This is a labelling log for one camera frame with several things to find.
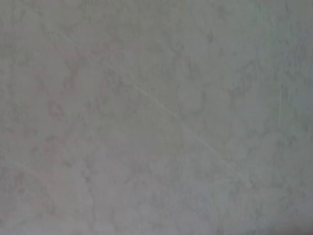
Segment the textured surface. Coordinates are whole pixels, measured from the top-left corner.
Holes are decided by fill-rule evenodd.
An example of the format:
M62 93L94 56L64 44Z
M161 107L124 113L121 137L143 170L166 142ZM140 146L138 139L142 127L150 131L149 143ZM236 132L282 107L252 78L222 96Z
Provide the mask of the textured surface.
M310 0L0 0L0 234L313 223Z

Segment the light gray surface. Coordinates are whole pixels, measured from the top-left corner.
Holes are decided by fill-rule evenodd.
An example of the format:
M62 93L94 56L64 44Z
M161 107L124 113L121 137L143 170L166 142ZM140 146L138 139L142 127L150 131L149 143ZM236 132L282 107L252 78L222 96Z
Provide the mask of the light gray surface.
M313 224L310 0L0 0L0 235Z

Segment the marble texture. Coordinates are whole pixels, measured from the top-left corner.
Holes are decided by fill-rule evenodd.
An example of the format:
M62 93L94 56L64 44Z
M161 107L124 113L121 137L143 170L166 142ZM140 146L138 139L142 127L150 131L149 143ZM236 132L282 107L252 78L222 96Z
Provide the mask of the marble texture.
M0 234L302 234L309 0L1 0Z

